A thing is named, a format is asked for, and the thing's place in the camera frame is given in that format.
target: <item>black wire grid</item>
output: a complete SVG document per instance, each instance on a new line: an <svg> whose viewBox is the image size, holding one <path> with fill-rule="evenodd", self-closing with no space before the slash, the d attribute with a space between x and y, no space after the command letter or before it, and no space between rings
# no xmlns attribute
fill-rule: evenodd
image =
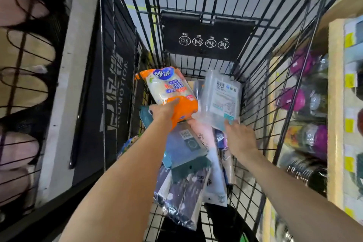
<svg viewBox="0 0 363 242"><path fill-rule="evenodd" d="M139 108L150 104L152 97L143 81L134 80L134 74L165 66L179 68L190 80L204 79L208 69L217 69L240 81L244 85L241 122L256 130L259 148L264 154L274 151L273 163L276 165L293 105L283 119L278 118L279 107L272 111L268 107L275 104L277 89L284 90L288 83L294 91L292 103L295 102L302 74L293 77L289 72L290 58L299 48L309 51L314 47L313 38L320 18L336 0L290 0L290 3L288 0L142 0L141 4L137 0L129 1L131 4L125 0L101 0L105 169L115 162L117 151L124 142L144 130ZM194 14L202 23L214 23L218 18L253 21L254 28L247 41L241 42L237 57L221 60L171 54L164 48L162 14L165 12ZM293 33L297 37L287 48L284 46L280 50L279 46L284 45ZM286 67L277 73L282 65ZM121 74L124 70L131 73L128 83ZM275 89L270 91L272 84L276 84ZM121 95L127 98L117 102ZM278 134L273 134L275 124L282 126ZM269 141L275 136L278 136L276 147L269 148ZM229 204L256 234L266 196L241 164L235 161L234 165L238 182L229 192ZM144 240L156 240L162 231L162 220L156 225L153 220L160 216L162 219L163 214L157 212L157 208L150 213L151 222ZM215 240L209 218L202 223L211 232L207 239Z"/></svg>
<svg viewBox="0 0 363 242"><path fill-rule="evenodd" d="M24 141L21 143L28 143L33 141L39 142L38 153L31 157L26 157L12 162L3 162L0 164L0 169L8 168L12 163L18 163L23 160L30 159L27 170L24 174L16 179L0 182L0 190L6 189L6 185L21 178L29 178L29 187L19 194L9 195L7 199L2 199L0 202L0 230L12 225L19 220L23 215L31 212L34 209L35 195L38 186L39 173L41 170L40 163L38 163L41 153L43 140L48 129L50 121L53 100L57 88L57 80L59 68L62 57L62 50L66 35L66 28L68 23L68 15L66 10L52 12L50 15L37 19L31 15L32 8L38 0L31 0L28 8L22 8L17 0L16 4L25 12L25 21L21 24L3 27L2 34L6 34L8 45L18 50L17 59L11 66L2 63L0 67L0 82L2 88L9 87L10 94L6 96L2 93L2 106L0 109L4 111L0 119L0 126L2 128L2 137L0 139L0 157L2 157L4 148L9 145L18 143L5 143L8 132L20 132L31 135L34 139ZM21 40L13 41L12 33L22 33ZM36 38L44 44L50 45L55 50L55 57L49 60L38 53L33 53L27 49L27 41ZM22 61L25 55L32 55L37 57L38 61L44 61L44 68L41 71L35 71L32 67L23 67ZM39 79L46 85L47 90L42 91L37 88L32 88L32 85L25 87L20 85L19 79L21 75L31 75L34 79ZM22 107L16 105L16 97L19 98L19 92L34 91L47 94L45 100L33 107Z"/></svg>

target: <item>right hand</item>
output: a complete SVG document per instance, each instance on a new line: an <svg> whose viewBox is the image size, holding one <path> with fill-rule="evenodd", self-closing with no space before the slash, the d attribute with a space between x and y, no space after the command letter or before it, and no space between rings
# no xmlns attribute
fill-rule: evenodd
<svg viewBox="0 0 363 242"><path fill-rule="evenodd" d="M241 164L247 166L246 162L263 156L257 149L256 137L251 127L240 125L237 121L229 124L228 120L224 121L224 125L228 148Z"/></svg>

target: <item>yellow price tag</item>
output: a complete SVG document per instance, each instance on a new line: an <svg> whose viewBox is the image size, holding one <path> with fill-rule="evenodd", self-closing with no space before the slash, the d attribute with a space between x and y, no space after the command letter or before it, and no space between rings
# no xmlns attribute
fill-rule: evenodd
<svg viewBox="0 0 363 242"><path fill-rule="evenodd" d="M354 158L344 157L344 168L349 172L354 172Z"/></svg>
<svg viewBox="0 0 363 242"><path fill-rule="evenodd" d="M354 33L348 33L345 36L344 47L348 48L354 45Z"/></svg>
<svg viewBox="0 0 363 242"><path fill-rule="evenodd" d="M354 74L345 74L345 87L354 88L355 87L355 75Z"/></svg>
<svg viewBox="0 0 363 242"><path fill-rule="evenodd" d="M344 208L344 211L346 214L348 214L351 218L355 219L355 216L354 216L354 210L350 209L350 208L347 208L345 207Z"/></svg>
<svg viewBox="0 0 363 242"><path fill-rule="evenodd" d="M345 119L345 132L354 133L354 120Z"/></svg>

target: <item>metal wire basket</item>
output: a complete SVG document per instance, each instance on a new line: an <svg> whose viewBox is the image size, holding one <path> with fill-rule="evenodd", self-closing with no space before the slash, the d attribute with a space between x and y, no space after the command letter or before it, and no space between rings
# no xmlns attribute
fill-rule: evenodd
<svg viewBox="0 0 363 242"><path fill-rule="evenodd" d="M214 69L241 82L241 122L255 129L259 149L266 156L272 153L276 165L293 105L280 118L275 103L279 91L290 87L294 104L302 80L303 71L290 72L290 58L299 49L311 49L320 18L335 1L101 0L105 169L115 162L119 147L144 130L139 107L152 97L133 75L165 66L179 68L189 80L204 79ZM280 126L277 134L275 125ZM238 182L228 203L256 234L266 196L240 163L234 166ZM157 239L163 217L154 206L144 240ZM204 208L202 224L210 231L207 239L216 240Z"/></svg>

